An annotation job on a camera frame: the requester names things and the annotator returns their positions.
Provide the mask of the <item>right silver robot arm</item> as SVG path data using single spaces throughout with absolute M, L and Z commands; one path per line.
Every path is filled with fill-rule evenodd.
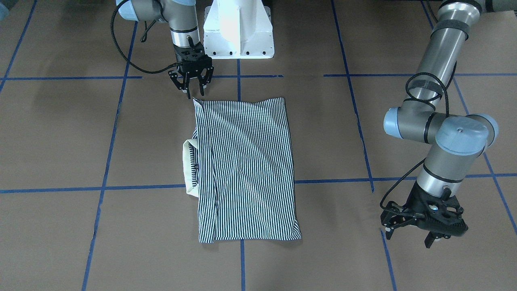
M 156 23 L 166 23 L 170 28 L 176 61 L 160 70 L 145 70 L 131 62 L 122 52 L 114 32 L 115 17 L 135 22 L 148 22 L 144 35 Z M 113 42 L 126 63 L 146 74 L 167 71 L 176 88 L 191 98 L 190 81 L 197 79 L 200 94 L 205 95 L 206 86 L 214 74 L 212 58 L 206 54 L 201 42 L 195 0 L 117 0 L 111 15 L 110 32 Z

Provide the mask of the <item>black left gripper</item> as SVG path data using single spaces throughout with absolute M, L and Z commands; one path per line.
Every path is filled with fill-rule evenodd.
M 385 236 L 390 240 L 399 227 L 414 225 L 429 233 L 424 240 L 426 248 L 442 236 L 463 236 L 469 229 L 463 219 L 463 208 L 446 185 L 438 196 L 427 193 L 415 182 L 406 204 L 389 201 L 380 216 Z

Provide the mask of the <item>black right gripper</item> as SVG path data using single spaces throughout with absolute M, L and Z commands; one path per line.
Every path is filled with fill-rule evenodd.
M 189 83 L 192 77 L 197 77 L 201 96 L 205 95 L 206 86 L 211 83 L 214 75 L 212 58 L 204 51 L 204 46 L 198 42 L 194 47 L 173 45 L 176 61 L 180 63 L 179 71 L 169 71 L 168 75 L 176 88 L 191 99 Z

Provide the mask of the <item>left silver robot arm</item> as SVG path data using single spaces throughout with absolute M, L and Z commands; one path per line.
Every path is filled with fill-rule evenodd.
M 444 0 L 417 72 L 405 85 L 406 98 L 384 117 L 386 134 L 430 144 L 412 189 L 403 205 L 381 199 L 385 238 L 396 229 L 415 226 L 428 232 L 426 247 L 434 241 L 463 236 L 468 226 L 456 194 L 473 162 L 491 147 L 497 122 L 487 114 L 450 113 L 448 87 L 458 56 L 471 28 L 485 13 L 515 11 L 515 0 Z

